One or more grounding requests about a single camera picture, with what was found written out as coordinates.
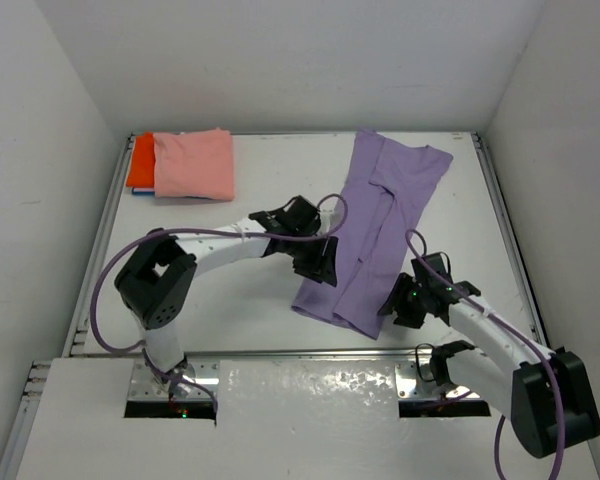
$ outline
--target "white backdrop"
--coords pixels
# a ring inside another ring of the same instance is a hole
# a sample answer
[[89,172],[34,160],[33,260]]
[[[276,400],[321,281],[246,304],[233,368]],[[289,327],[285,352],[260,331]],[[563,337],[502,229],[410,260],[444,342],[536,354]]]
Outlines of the white backdrop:
[[489,139],[549,337],[600,409],[600,1],[549,0]]
[[62,350],[120,142],[31,0],[0,1],[0,455]]
[[483,129],[544,0],[36,0],[119,133]]

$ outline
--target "white wall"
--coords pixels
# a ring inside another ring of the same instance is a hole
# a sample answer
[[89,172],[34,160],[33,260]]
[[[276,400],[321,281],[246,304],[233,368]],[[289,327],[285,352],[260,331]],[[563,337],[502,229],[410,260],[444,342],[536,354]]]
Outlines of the white wall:
[[117,149],[33,0],[0,1],[0,455],[60,353]]
[[549,335],[600,409],[600,0],[548,1],[488,139]]
[[544,0],[36,0],[118,132],[482,129]]

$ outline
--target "folded cloth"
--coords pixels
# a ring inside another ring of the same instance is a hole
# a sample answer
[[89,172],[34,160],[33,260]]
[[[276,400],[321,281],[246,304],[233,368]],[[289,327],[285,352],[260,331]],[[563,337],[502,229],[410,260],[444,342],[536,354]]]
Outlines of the folded cloth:
[[156,155],[153,151],[153,133],[143,133],[136,137],[133,145],[127,187],[153,188],[155,165]]
[[405,232],[417,226],[452,158],[430,146],[410,148],[358,132],[342,190],[349,215],[335,234],[338,286],[305,280],[292,308],[377,339],[383,321],[377,312],[402,268]]
[[154,133],[157,197],[233,200],[233,142],[225,130]]

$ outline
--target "orange cloth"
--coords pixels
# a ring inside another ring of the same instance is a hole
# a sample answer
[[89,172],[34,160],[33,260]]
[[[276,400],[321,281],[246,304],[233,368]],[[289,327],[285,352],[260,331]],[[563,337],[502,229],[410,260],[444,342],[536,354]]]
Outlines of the orange cloth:
[[154,133],[156,197],[233,200],[233,141],[226,130]]
[[136,137],[131,168],[127,177],[127,187],[153,188],[156,155],[153,145],[153,133],[144,133]]

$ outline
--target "purple cloth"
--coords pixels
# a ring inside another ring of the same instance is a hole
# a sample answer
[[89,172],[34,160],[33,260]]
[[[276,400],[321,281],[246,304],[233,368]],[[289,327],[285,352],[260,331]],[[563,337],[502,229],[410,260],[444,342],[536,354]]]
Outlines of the purple cloth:
[[293,310],[377,339],[384,319],[378,309],[407,252],[405,232],[417,226],[452,158],[430,146],[410,148],[359,131],[342,190],[349,216],[335,235],[338,286],[305,280]]

